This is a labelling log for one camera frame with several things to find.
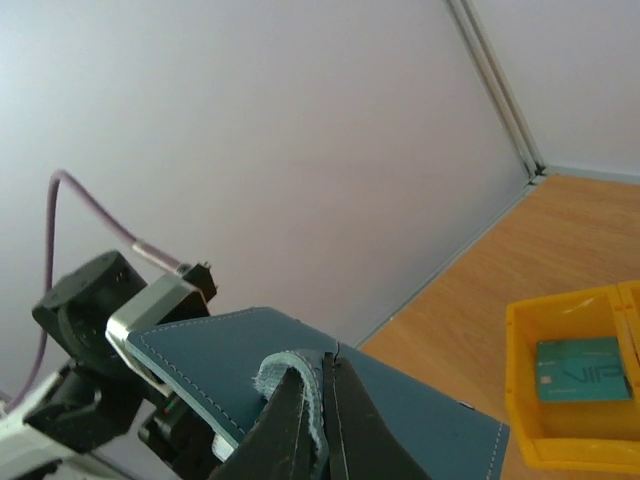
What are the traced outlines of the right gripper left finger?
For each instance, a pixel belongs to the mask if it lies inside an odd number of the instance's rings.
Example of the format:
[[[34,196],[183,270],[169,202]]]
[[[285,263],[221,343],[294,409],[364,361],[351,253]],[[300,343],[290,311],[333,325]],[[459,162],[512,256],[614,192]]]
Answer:
[[[309,426],[299,373],[289,369],[257,423],[212,480],[310,480],[327,477]]]

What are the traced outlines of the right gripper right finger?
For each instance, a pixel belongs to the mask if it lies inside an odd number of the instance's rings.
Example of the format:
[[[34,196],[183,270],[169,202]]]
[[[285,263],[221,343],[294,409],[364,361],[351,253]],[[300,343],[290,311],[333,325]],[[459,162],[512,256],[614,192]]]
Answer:
[[[325,353],[323,376],[324,430],[331,479],[429,477],[391,434],[348,359]]]

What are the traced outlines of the blue leather card holder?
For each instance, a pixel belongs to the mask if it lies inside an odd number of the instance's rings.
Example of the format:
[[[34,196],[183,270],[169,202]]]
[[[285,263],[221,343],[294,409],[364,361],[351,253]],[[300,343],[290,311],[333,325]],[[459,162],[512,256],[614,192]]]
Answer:
[[[390,433],[432,478],[502,474],[507,425],[278,310],[157,325],[129,334],[126,348],[232,445],[289,364],[300,364],[320,400],[322,356],[332,352],[351,363]]]

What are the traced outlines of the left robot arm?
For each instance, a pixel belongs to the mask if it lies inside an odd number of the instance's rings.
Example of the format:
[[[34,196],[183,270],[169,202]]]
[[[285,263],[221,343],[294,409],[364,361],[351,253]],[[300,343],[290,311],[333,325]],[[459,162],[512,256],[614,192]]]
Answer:
[[[145,285],[109,251],[61,278],[33,307],[69,359],[2,419],[2,478],[42,479],[129,432],[144,389],[107,341],[106,326]]]

